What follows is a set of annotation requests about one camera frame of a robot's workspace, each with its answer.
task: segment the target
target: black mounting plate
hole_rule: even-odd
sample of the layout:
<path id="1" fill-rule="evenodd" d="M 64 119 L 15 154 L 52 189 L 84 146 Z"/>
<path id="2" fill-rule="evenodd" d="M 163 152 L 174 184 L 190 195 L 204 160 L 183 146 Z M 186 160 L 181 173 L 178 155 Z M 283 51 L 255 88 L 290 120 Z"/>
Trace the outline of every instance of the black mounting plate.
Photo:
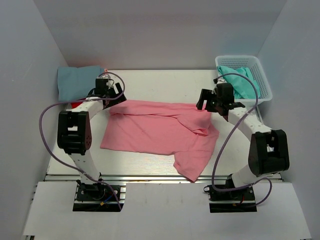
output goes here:
<path id="1" fill-rule="evenodd" d="M 110 198 L 110 201 L 116 201 L 115 196 L 113 195 L 113 193 L 111 192 L 111 190 L 109 189 L 108 186 L 106 185 L 101 185 L 100 187 L 104 188 L 104 194 L 102 196 L 102 194 L 100 195 L 94 195 L 95 192 L 94 191 L 88 191 L 85 187 L 85 185 L 78 185 L 78 189 L 76 192 L 76 200 L 80 201 L 80 202 L 88 202 L 88 201 L 104 201 L 107 198 L 109 198 L 111 195 L 113 197 Z M 117 191 L 116 196 L 118 197 L 118 199 L 120 198 L 120 185 L 111 185 L 111 187 L 113 188 L 114 191 Z"/>
<path id="2" fill-rule="evenodd" d="M 215 185 L 218 189 L 225 189 L 226 185 Z M 247 187 L 245 189 L 236 190 L 236 191 L 227 191 L 221 192 L 213 189 L 212 185 L 208 185 L 205 188 L 209 190 L 204 190 L 205 193 L 210 195 L 210 201 L 239 201 L 241 202 L 244 198 L 245 201 L 254 201 L 255 193 L 252 187 Z"/>

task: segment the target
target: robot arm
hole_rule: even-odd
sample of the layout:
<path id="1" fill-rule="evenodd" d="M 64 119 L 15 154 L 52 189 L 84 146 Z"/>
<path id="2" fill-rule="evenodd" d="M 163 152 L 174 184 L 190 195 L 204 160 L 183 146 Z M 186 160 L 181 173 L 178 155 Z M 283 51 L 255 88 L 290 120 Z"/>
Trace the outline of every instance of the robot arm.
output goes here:
<path id="1" fill-rule="evenodd" d="M 235 102 L 234 89 L 230 83 L 217 84 L 214 91 L 202 89 L 197 109 L 219 113 L 228 122 L 238 125 L 246 114 L 245 106 Z M 237 128 L 250 140 L 248 164 L 231 174 L 225 188 L 253 184 L 265 175 L 285 171 L 289 168 L 287 136 L 283 130 L 272 130 L 253 115 L 248 115 Z"/>
<path id="2" fill-rule="evenodd" d="M 122 93 L 122 89 L 119 83 L 116 83 L 115 86 L 118 93 L 109 85 L 109 79 L 97 78 L 95 88 L 90 91 L 87 99 L 116 98 Z M 92 143 L 90 119 L 101 110 L 126 100 L 126 97 L 122 95 L 117 100 L 112 101 L 86 101 L 72 110 L 64 110 L 59 113 L 58 147 L 72 158 L 77 168 L 83 170 L 96 181 L 100 180 L 101 174 L 97 170 L 90 153 Z M 85 185 L 87 188 L 89 188 L 89 185 L 95 184 L 81 172 L 80 176 L 79 184 Z"/>

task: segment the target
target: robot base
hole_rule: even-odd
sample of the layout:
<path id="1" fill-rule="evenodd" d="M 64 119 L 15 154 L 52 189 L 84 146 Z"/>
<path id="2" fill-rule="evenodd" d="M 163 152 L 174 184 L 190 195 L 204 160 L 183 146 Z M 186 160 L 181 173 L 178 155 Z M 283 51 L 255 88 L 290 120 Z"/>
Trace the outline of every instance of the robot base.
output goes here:
<path id="1" fill-rule="evenodd" d="M 75 200 L 73 203 L 73 212 L 120 212 L 119 206 L 116 202 L 115 196 L 112 194 L 107 186 L 99 185 L 95 188 L 94 185 L 80 184 L 75 193 Z M 120 199 L 120 185 L 111 185 Z"/>
<path id="2" fill-rule="evenodd" d="M 215 185 L 225 189 L 226 185 Z M 255 193 L 252 187 L 237 191 L 221 192 L 213 189 L 212 185 L 204 187 L 203 191 L 209 194 L 210 213 L 246 213 L 256 212 Z"/>

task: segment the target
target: red object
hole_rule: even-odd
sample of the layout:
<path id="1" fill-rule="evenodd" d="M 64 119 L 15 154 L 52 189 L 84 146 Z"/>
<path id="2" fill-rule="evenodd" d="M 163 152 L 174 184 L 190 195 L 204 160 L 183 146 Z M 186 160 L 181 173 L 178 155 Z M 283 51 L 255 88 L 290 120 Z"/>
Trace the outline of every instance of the red object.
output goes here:
<path id="1" fill-rule="evenodd" d="M 80 104 L 82 104 L 82 102 L 73 102 L 71 103 L 71 108 L 75 109 L 76 107 L 78 107 Z"/>

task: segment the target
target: folded blue cloth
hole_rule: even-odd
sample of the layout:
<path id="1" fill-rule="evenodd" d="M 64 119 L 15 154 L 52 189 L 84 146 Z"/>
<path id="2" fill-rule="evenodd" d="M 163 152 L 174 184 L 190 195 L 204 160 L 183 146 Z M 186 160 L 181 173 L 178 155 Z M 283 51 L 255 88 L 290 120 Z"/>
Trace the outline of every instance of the folded blue cloth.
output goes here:
<path id="1" fill-rule="evenodd" d="M 96 78 L 104 71 L 100 66 L 58 67 L 59 101 L 85 98 L 96 86 Z"/>
<path id="2" fill-rule="evenodd" d="M 260 87 L 257 81 L 254 80 L 254 77 L 252 76 L 252 73 L 248 67 L 240 67 L 234 70 L 227 66 L 217 66 L 216 69 L 221 75 L 228 74 L 228 73 L 238 73 L 249 78 L 253 82 L 255 89 L 258 92 L 258 97 L 260 98 L 261 96 Z M 224 76 L 223 78 L 227 83 L 232 84 L 234 89 L 235 99 L 256 99 L 256 94 L 252 85 L 243 77 L 237 76 L 237 75 L 227 75 L 227 76 Z"/>

